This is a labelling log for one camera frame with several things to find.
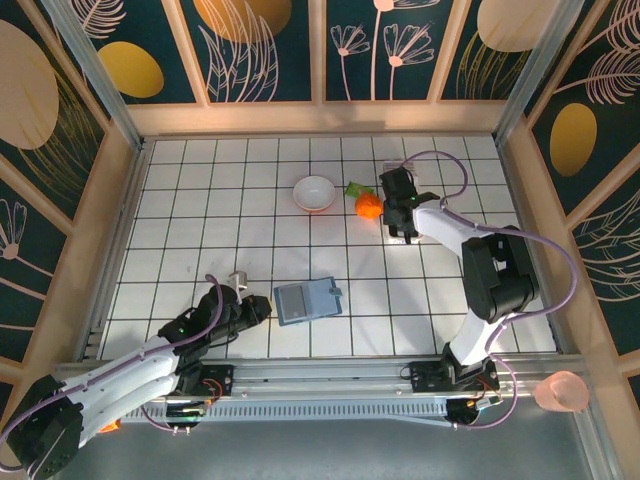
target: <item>leaf drawing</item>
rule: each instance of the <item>leaf drawing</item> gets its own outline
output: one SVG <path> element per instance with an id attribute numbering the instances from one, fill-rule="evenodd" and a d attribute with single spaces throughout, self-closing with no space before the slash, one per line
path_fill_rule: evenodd
<path id="1" fill-rule="evenodd" d="M 620 207 L 584 220 L 575 239 L 599 300 L 640 298 L 640 191 Z"/>
<path id="2" fill-rule="evenodd" d="M 609 19 L 609 26 L 585 43 L 578 53 L 603 36 L 612 48 L 625 52 L 640 47 L 640 0 L 618 0 Z"/>
<path id="3" fill-rule="evenodd" d="M 640 50 L 611 50 L 603 54 L 591 67 L 585 79 L 564 85 L 554 94 L 584 84 L 591 102 L 624 104 L 640 86 Z"/>
<path id="4" fill-rule="evenodd" d="M 109 38 L 127 15 L 124 0 L 71 0 L 71 5 L 89 38 Z"/>
<path id="5" fill-rule="evenodd" d="M 218 34 L 200 26 L 209 52 L 207 90 L 213 102 L 270 101 L 278 87 L 278 52 L 267 22 L 247 2 L 247 19 L 230 0 L 222 0 L 224 20 L 217 4 L 203 1 L 207 22 Z"/>

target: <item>decorative wallpaper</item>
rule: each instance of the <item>decorative wallpaper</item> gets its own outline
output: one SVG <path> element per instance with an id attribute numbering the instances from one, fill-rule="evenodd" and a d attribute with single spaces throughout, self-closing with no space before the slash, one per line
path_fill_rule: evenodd
<path id="1" fill-rule="evenodd" d="M 619 355 L 640 348 L 640 170 L 573 231 Z"/>
<path id="2" fill-rule="evenodd" d="M 505 100 L 560 0 L 472 0 L 443 100 Z"/>
<path id="3" fill-rule="evenodd" d="M 194 103 L 160 0 L 70 0 L 127 104 Z"/>
<path id="4" fill-rule="evenodd" d="M 453 0 L 327 1 L 326 100 L 424 100 Z"/>
<path id="5" fill-rule="evenodd" d="M 181 0 L 212 103 L 311 100 L 307 0 Z"/>
<path id="6" fill-rule="evenodd" d="M 562 45 L 558 50 L 558 54 L 556 55 L 555 60 L 551 63 L 551 66 L 547 69 L 547 73 L 540 80 L 540 83 L 538 84 L 538 88 L 536 88 L 535 92 L 533 92 L 533 95 L 531 96 L 529 103 L 527 103 L 527 106 L 524 109 L 525 115 L 528 116 L 531 113 L 531 110 L 533 110 L 533 107 L 535 107 L 536 103 L 538 103 L 538 99 L 540 98 L 540 95 L 542 95 L 542 92 L 544 91 L 544 89 L 547 88 L 547 81 L 549 80 L 549 78 L 551 78 L 551 75 L 556 71 L 556 68 L 558 68 L 558 64 L 562 60 L 562 57 L 564 57 L 564 54 L 566 53 L 567 48 L 569 47 L 574 37 L 578 33 L 578 30 L 580 30 L 580 27 L 582 26 L 582 22 L 584 22 L 584 19 L 589 13 L 589 11 L 591 10 L 591 7 L 593 7 L 594 2 L 595 0 L 584 0 L 584 3 L 582 4 L 582 8 L 580 9 L 580 14 L 578 15 L 578 20 L 573 24 L 573 27 L 567 34 L 567 37 L 564 39 L 564 42 L 562 42 Z"/>
<path id="7" fill-rule="evenodd" d="M 23 361 L 65 241 L 0 180 L 0 358 Z"/>
<path id="8" fill-rule="evenodd" d="M 640 3 L 613 0 L 533 134 L 565 213 L 640 141 Z"/>
<path id="9" fill-rule="evenodd" d="M 73 219 L 104 131 L 15 0 L 0 44 L 0 155 Z"/>

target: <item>orange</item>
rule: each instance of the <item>orange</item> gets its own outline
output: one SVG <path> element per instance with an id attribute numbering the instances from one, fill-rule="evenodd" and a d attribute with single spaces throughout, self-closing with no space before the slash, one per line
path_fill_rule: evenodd
<path id="1" fill-rule="evenodd" d="M 382 215 L 382 200 L 372 193 L 363 193 L 356 200 L 356 213 L 364 218 L 378 218 Z"/>

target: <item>flower drawing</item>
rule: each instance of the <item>flower drawing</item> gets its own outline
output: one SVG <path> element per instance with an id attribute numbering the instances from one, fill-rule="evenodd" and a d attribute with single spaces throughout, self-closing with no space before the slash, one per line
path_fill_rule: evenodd
<path id="1" fill-rule="evenodd" d="M 391 78 L 389 80 L 389 99 L 393 100 L 393 81 L 395 69 L 405 65 L 417 65 L 433 60 L 434 49 L 429 48 L 431 37 L 430 25 L 417 27 L 408 25 L 398 36 L 398 25 L 390 25 L 384 28 L 384 46 L 391 65 Z"/>
<path id="2" fill-rule="evenodd" d="M 349 25 L 344 29 L 340 25 L 331 27 L 331 39 L 340 55 L 340 65 L 342 66 L 342 81 L 344 82 L 344 90 L 347 100 L 351 100 L 349 85 L 347 83 L 347 73 L 344 65 L 345 57 L 364 53 L 371 49 L 371 44 L 366 41 L 367 36 L 362 30 L 362 25 L 354 27 Z"/>
<path id="3" fill-rule="evenodd" d="M 0 260 L 17 260 L 39 273 L 53 277 L 52 273 L 47 272 L 46 270 L 37 267 L 20 257 L 20 241 L 24 235 L 26 224 L 27 207 L 22 205 L 20 202 L 15 202 L 13 204 L 13 209 L 11 209 L 9 207 L 9 202 L 4 198 L 0 199 Z M 6 278 L 0 277 L 0 283 L 34 298 L 38 298 L 40 300 L 44 300 L 45 298 L 44 295 L 11 282 Z"/>

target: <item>floral line drawing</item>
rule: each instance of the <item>floral line drawing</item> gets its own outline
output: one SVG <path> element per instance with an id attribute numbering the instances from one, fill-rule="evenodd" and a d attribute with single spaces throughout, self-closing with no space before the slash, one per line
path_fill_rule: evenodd
<path id="1" fill-rule="evenodd" d="M 278 88 L 278 51 L 271 28 L 256 16 L 247 2 L 247 26 L 231 0 L 221 0 L 225 22 L 211 0 L 203 0 L 213 37 L 202 26 L 200 32 L 209 51 L 207 90 L 214 102 L 255 102 L 265 93 L 271 101 Z"/>
<path id="2" fill-rule="evenodd" d="M 342 67 L 342 81 L 344 82 L 344 91 L 347 100 L 351 101 L 351 93 L 349 92 L 349 84 L 347 83 L 347 72 L 344 65 L 344 58 L 349 55 L 364 53 L 371 49 L 371 44 L 366 42 L 366 35 L 362 31 L 362 25 L 354 27 L 349 25 L 342 30 L 340 25 L 331 27 L 331 39 L 340 55 L 340 66 Z"/>
<path id="3" fill-rule="evenodd" d="M 585 43 L 578 55 L 606 36 L 611 50 L 596 60 L 587 78 L 558 87 L 553 94 L 585 85 L 591 103 L 623 105 L 640 87 L 640 0 L 620 0 L 609 26 Z"/>
<path id="4" fill-rule="evenodd" d="M 378 34 L 380 32 L 380 19 L 383 12 L 403 10 L 411 8 L 431 7 L 440 3 L 440 0 L 373 0 L 376 7 L 376 23 L 373 29 L 373 47 L 371 50 L 371 100 L 376 99 L 376 54 L 378 53 Z"/>
<path id="5" fill-rule="evenodd" d="M 640 298 L 640 192 L 620 207 L 589 217 L 576 229 L 589 279 L 604 302 Z"/>
<path id="6" fill-rule="evenodd" d="M 13 211 L 11 211 L 9 203 L 4 198 L 0 199 L 0 259 L 7 261 L 17 260 L 43 275 L 53 277 L 52 273 L 20 257 L 20 241 L 24 235 L 26 224 L 27 207 L 20 204 L 20 202 L 15 202 Z M 5 278 L 0 277 L 0 283 L 39 300 L 44 300 L 45 298 L 44 295 Z"/>
<path id="7" fill-rule="evenodd" d="M 389 65 L 391 65 L 389 100 L 393 100 L 393 81 L 396 68 L 433 60 L 434 49 L 427 48 L 431 43 L 430 26 L 408 25 L 404 27 L 400 36 L 398 36 L 398 24 L 384 27 L 384 45 L 389 57 Z"/>

